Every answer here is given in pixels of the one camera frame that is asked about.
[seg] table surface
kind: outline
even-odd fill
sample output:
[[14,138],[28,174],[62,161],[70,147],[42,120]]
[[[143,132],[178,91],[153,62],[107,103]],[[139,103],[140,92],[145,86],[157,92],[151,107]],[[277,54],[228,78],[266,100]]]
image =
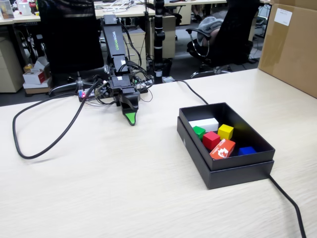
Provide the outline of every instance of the table surface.
[[[135,5],[129,8],[127,11],[116,13],[117,17],[135,17],[135,16],[144,16],[145,6],[144,5]],[[103,9],[96,9],[96,18],[102,18],[104,15],[113,14],[112,12],[104,12]],[[154,16],[155,11],[149,9],[149,16]],[[18,11],[14,12],[14,19],[10,20],[0,20],[0,25],[8,25],[14,23],[23,23],[23,22],[37,22],[41,21],[39,16],[29,15],[23,16],[18,14]]]
[[[276,149],[271,174],[317,237],[317,99],[257,69],[187,82]],[[203,102],[181,82],[151,91],[136,126],[114,105],[85,105],[66,136],[30,161],[18,156],[11,124],[32,103],[1,107],[0,237],[300,237],[294,207],[268,179],[207,190],[176,131],[179,108]],[[22,114],[23,153],[51,144],[78,107],[74,96]]]
[[[260,0],[261,3],[269,4],[270,0]],[[185,5],[199,5],[199,4],[216,4],[227,3],[226,0],[194,0],[194,1],[178,1],[164,3],[164,6],[185,6]]]

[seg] blue block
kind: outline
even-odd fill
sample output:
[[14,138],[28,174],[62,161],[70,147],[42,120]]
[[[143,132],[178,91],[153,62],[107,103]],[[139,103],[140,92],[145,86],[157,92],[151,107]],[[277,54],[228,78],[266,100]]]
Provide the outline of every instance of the blue block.
[[250,155],[255,153],[256,151],[253,149],[253,147],[249,146],[249,147],[240,148],[238,155]]

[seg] white cup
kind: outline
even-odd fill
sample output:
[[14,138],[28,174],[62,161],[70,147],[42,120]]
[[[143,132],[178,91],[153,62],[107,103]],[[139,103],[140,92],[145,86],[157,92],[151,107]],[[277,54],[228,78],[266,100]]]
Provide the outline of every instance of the white cup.
[[19,10],[23,16],[32,15],[31,8],[30,8],[28,2],[19,2],[18,6],[19,6]]

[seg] yellow block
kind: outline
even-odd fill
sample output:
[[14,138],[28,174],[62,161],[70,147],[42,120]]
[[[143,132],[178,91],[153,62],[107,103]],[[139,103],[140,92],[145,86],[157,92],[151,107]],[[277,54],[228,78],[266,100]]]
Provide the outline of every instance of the yellow block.
[[223,124],[218,129],[218,135],[220,136],[220,140],[227,139],[230,140],[233,133],[233,127]]

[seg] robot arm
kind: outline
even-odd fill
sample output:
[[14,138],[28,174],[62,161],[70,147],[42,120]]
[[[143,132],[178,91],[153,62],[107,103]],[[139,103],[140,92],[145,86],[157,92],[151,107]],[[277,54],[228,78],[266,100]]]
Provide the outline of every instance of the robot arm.
[[101,88],[103,97],[114,97],[130,125],[135,125],[140,92],[133,83],[133,74],[126,66],[122,28],[115,15],[104,15],[102,28],[107,45],[108,83]]

